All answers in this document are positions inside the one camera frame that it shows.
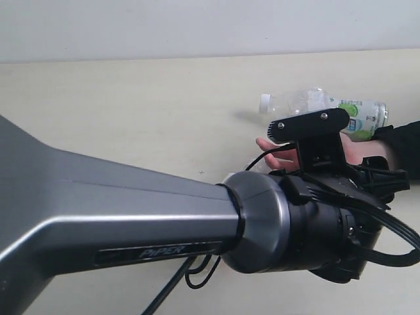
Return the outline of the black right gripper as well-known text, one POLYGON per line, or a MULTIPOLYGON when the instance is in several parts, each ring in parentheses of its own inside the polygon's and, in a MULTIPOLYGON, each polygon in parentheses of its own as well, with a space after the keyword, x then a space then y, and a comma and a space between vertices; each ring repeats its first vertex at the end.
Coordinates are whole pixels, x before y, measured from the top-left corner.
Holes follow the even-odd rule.
POLYGON ((374 250, 383 227, 408 241, 406 227, 387 213, 394 194, 409 189, 407 173, 391 171, 382 157, 369 157, 361 165, 350 169, 350 180, 358 191, 346 193, 353 199, 345 205, 350 213, 350 245, 345 248, 344 258, 334 265, 334 282, 339 284, 359 279, 368 262, 397 268, 409 266, 407 253, 396 255, 374 250))

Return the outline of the black sleeved forearm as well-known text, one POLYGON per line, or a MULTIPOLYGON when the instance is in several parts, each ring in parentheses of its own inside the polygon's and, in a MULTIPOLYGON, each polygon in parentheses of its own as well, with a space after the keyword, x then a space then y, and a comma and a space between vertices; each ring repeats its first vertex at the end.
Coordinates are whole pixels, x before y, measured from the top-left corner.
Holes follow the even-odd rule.
POLYGON ((373 139, 386 144, 398 168, 405 170, 411 181, 419 182, 419 121, 399 127, 381 127, 373 139))

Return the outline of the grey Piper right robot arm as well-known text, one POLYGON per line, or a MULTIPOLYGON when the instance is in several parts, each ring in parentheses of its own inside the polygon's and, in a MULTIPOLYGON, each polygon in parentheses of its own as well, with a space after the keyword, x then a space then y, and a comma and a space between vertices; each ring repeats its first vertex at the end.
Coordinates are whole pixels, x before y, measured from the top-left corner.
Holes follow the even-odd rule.
POLYGON ((24 313, 60 274, 165 259, 185 262, 147 314, 199 255, 339 284, 368 262, 418 263, 418 233, 389 214, 407 174, 349 165, 348 121, 340 109, 273 121, 268 136, 297 150, 300 169, 246 169, 213 185, 57 150, 2 118, 1 313, 24 313))

